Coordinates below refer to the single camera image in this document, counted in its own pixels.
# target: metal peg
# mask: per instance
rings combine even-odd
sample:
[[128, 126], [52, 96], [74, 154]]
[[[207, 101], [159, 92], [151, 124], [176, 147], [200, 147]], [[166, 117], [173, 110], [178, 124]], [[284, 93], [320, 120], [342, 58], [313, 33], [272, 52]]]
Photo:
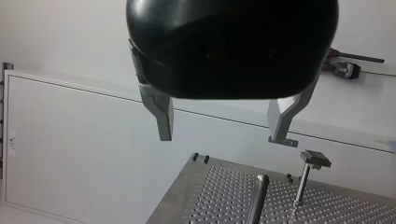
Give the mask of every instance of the metal peg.
[[257, 176], [254, 186], [252, 200], [248, 211], [247, 224], [259, 224], [262, 208], [264, 206], [265, 196], [267, 194], [270, 178], [262, 174]]
[[298, 188], [297, 196], [294, 200], [294, 206], [300, 206], [303, 204], [304, 190], [311, 168], [320, 170], [322, 166], [332, 166], [332, 163], [329, 161], [329, 159], [327, 159], [321, 152], [306, 150], [304, 152], [301, 152], [300, 157], [303, 159], [303, 161], [305, 161], [305, 166], [300, 182], [300, 187]]

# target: perforated metal table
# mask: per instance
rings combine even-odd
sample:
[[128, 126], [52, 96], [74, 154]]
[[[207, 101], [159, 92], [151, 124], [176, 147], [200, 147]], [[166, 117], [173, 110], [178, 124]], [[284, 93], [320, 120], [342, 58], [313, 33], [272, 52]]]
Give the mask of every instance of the perforated metal table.
[[299, 182], [286, 175], [199, 156], [188, 160], [148, 224], [247, 223], [257, 174], [270, 177], [261, 223], [396, 223], [395, 200], [315, 181], [294, 207]]

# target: cylindrical rod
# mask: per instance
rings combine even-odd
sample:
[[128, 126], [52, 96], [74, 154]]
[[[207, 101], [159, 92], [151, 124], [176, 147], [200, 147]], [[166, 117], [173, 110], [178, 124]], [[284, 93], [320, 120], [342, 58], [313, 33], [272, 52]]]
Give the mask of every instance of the cylindrical rod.
[[306, 180], [308, 179], [310, 170], [311, 170], [311, 167], [309, 166], [308, 163], [306, 163], [304, 170], [303, 170], [301, 182], [300, 182], [300, 187], [298, 188], [298, 191], [297, 191], [296, 200], [294, 201], [294, 205], [301, 205], [303, 203], [304, 189], [305, 189]]
[[251, 199], [250, 209], [248, 211], [247, 224], [259, 224], [264, 206], [265, 195], [267, 194], [270, 178], [262, 174], [257, 176]]

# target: white cabinet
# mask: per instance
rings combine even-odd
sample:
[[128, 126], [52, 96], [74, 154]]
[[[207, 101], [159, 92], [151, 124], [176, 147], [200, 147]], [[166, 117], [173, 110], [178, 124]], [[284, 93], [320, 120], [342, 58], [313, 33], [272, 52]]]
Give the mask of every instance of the white cabinet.
[[160, 142], [154, 117], [121, 89], [15, 71], [6, 82], [4, 203], [20, 209], [145, 223], [193, 152], [298, 176], [300, 151], [313, 149], [332, 168], [310, 178], [396, 198], [392, 153], [299, 134], [290, 135], [299, 148], [282, 147], [267, 142], [266, 128], [181, 111], [174, 141]]

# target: wall-mounted tool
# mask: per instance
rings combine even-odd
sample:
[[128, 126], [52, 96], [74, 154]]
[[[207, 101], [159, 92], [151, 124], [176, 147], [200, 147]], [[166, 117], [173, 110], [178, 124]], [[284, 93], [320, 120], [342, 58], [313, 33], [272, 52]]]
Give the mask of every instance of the wall-mounted tool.
[[325, 63], [322, 71], [331, 72], [343, 79], [357, 79], [361, 74], [361, 67], [355, 63]]
[[327, 58], [338, 58], [338, 57], [357, 59], [357, 60], [371, 62], [371, 63], [384, 63], [385, 62], [384, 59], [366, 57], [366, 56], [357, 55], [357, 54], [343, 53], [336, 49], [330, 49], [329, 54], [327, 55]]

